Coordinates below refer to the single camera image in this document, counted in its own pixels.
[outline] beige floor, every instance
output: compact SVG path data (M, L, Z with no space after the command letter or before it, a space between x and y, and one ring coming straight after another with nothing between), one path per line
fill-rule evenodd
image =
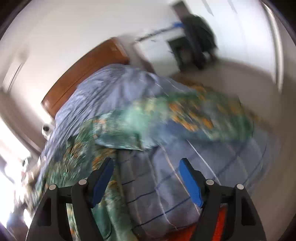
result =
M180 76L237 95L279 138L280 154L252 195L267 240L277 241L296 213L296 82L285 79L279 94L268 76L228 62L210 65L203 71L190 67L173 78Z

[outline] gray fabric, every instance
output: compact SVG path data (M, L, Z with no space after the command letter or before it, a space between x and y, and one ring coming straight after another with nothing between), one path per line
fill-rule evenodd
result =
M180 91L191 89L131 66L107 66L82 82L57 113L57 127L42 156L50 160L56 148L87 119L144 96ZM180 139L144 152L119 151L120 176L134 231L158 238L197 221L200 210L183 184L178 171L180 159L188 158L195 169L219 184L242 183L252 191L278 150L276 139L255 125L252 138L244 142L190 143Z

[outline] orange object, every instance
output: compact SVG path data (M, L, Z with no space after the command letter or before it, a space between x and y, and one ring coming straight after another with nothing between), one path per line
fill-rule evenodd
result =
M214 232L214 236L212 241L220 241L222 234L223 234L223 229L224 229L224 224L225 224L225 218L226 218L226 212L227 208L226 207L221 207L219 211L219 216ZM169 233L164 240L167 241L189 241L194 230L196 228L196 224L193 224L185 229Z

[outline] white wall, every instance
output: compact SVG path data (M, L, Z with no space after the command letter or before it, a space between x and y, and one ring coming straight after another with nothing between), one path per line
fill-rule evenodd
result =
M216 35L220 58L241 62L276 78L272 32L259 0L185 0Z
M165 0L32 0L0 41L0 82L15 58L25 60L11 96L39 131L47 119L40 102L80 57L112 36L128 45L177 20Z
M283 47L284 75L296 81L296 46L281 21L276 18L276 22L279 27Z

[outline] wooden headboard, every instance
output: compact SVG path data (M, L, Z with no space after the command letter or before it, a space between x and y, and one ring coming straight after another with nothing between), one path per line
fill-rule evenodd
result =
M46 111L54 118L78 84L109 64L129 64L128 56L115 37L89 51L57 80L41 102Z

